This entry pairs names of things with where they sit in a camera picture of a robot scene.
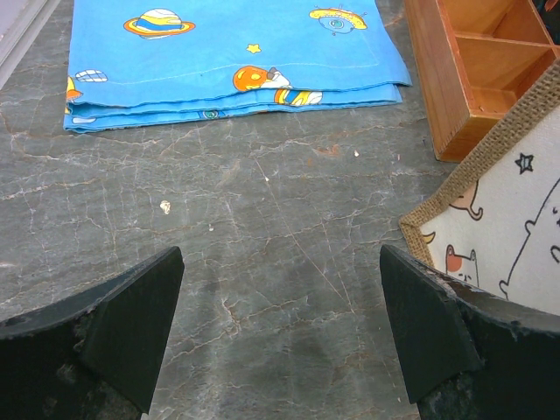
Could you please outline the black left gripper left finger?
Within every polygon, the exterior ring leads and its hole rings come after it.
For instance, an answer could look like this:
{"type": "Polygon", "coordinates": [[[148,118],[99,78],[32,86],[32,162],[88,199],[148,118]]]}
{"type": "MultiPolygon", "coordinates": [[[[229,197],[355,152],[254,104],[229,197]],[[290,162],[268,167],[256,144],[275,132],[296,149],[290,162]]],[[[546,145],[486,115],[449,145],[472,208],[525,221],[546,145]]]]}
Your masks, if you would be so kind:
{"type": "Polygon", "coordinates": [[[185,265],[165,249],[104,283],[1,323],[3,419],[149,412],[185,265]]]}

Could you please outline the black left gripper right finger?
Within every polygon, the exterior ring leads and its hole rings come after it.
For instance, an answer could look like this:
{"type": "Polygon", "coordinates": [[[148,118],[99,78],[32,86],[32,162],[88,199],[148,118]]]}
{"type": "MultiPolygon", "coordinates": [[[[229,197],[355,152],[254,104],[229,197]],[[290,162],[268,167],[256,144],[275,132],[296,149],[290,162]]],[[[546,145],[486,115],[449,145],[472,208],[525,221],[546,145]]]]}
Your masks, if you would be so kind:
{"type": "Polygon", "coordinates": [[[422,419],[557,419],[559,317],[447,276],[395,246],[381,284],[422,419]]]}

